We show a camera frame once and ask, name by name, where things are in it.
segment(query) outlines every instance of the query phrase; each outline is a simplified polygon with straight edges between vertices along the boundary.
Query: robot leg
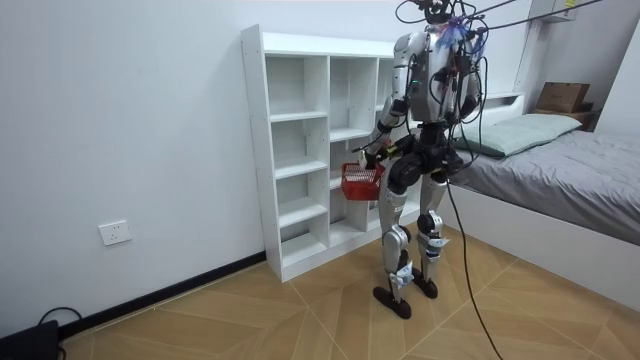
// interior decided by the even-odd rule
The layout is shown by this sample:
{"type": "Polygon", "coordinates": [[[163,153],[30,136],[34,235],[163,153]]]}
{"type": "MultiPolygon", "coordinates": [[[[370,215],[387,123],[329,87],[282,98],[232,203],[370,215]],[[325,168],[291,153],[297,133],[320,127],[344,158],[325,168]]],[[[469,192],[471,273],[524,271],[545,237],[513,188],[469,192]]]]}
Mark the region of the robot leg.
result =
{"type": "Polygon", "coordinates": [[[378,200],[382,229],[382,259],[387,273],[389,290],[376,287],[373,289],[373,296],[401,318],[409,319],[411,307],[404,300],[403,287],[413,279],[413,264],[409,260],[409,252],[406,249],[411,241],[411,234],[398,223],[407,200],[406,187],[398,186],[393,179],[391,185],[389,184],[389,173],[393,172],[395,164],[396,161],[392,161],[387,167],[388,170],[381,180],[378,200]]]}
{"type": "Polygon", "coordinates": [[[438,287],[433,281],[435,264],[440,260],[442,248],[449,242],[442,238],[442,218],[435,209],[447,189],[447,179],[443,173],[425,176],[422,180],[420,199],[420,217],[418,218],[418,249],[420,251],[420,268],[413,269],[413,282],[430,299],[438,297],[438,287]]]}

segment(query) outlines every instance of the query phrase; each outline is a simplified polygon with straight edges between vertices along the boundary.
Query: red plastic basket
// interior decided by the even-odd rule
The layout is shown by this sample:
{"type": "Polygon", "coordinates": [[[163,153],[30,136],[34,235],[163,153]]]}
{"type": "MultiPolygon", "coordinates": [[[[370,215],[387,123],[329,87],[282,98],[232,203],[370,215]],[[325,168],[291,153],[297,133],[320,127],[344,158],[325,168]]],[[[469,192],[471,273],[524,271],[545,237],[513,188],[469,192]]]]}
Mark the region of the red plastic basket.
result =
{"type": "Polygon", "coordinates": [[[380,194],[380,179],[384,166],[365,170],[359,164],[342,165],[342,192],[347,200],[375,201],[380,194]]]}

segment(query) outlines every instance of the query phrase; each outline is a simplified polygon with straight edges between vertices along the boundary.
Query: electrical outlet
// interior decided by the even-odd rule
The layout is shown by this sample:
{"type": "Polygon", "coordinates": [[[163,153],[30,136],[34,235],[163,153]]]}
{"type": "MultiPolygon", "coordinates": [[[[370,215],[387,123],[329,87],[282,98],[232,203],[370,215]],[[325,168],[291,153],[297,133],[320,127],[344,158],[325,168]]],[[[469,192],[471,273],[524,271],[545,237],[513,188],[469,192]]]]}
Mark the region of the electrical outlet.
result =
{"type": "Polygon", "coordinates": [[[131,232],[127,221],[118,221],[113,224],[101,225],[100,235],[106,246],[117,244],[123,241],[131,240],[131,232]]]}

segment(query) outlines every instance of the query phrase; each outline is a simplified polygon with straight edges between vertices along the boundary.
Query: parquet floor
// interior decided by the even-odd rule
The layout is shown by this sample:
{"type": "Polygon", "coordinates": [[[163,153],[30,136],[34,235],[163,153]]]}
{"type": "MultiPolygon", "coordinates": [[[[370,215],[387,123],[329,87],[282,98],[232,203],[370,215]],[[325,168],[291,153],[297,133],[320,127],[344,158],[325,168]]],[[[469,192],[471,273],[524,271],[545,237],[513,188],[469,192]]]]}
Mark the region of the parquet floor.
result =
{"type": "MultiPolygon", "coordinates": [[[[375,241],[284,284],[258,265],[72,339],[67,359],[496,359],[469,301],[462,240],[451,229],[446,235],[440,297],[407,286],[407,321],[371,295],[386,284],[375,241]]],[[[639,313],[469,241],[477,303],[506,360],[640,359],[639,313]]]]}

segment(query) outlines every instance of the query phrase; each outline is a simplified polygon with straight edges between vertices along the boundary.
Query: gray mattress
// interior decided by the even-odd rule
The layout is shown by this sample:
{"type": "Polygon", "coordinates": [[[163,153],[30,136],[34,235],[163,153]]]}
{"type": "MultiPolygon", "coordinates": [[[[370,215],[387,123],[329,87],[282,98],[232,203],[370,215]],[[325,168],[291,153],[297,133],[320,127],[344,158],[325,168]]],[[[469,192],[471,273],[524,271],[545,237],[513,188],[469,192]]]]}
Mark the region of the gray mattress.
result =
{"type": "Polygon", "coordinates": [[[452,182],[640,245],[640,142],[632,138],[574,131],[506,159],[481,156],[452,182]]]}

